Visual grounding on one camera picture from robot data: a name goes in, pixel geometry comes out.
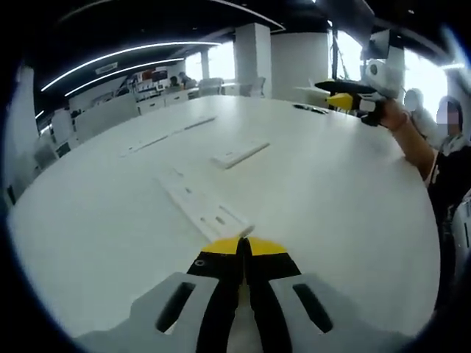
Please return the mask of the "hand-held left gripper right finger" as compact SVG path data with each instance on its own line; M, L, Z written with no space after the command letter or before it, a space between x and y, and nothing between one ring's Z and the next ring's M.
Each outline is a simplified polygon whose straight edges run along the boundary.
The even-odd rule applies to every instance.
M331 297L302 273L287 250L270 240L243 238L250 306L264 352L367 352L368 337Z

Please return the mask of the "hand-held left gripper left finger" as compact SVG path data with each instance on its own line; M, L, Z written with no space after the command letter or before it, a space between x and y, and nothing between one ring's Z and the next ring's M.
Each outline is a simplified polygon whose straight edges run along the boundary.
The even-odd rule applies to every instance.
M141 352L225 352L244 276L239 236L203 247L189 269L137 299L130 318Z

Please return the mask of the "person's right hand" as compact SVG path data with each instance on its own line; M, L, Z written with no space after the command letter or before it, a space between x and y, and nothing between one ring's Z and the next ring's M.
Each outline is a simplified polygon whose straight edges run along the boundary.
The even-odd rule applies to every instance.
M408 114L397 101L387 99L383 102L383 110L380 117L380 124L382 126L394 132L407 121Z

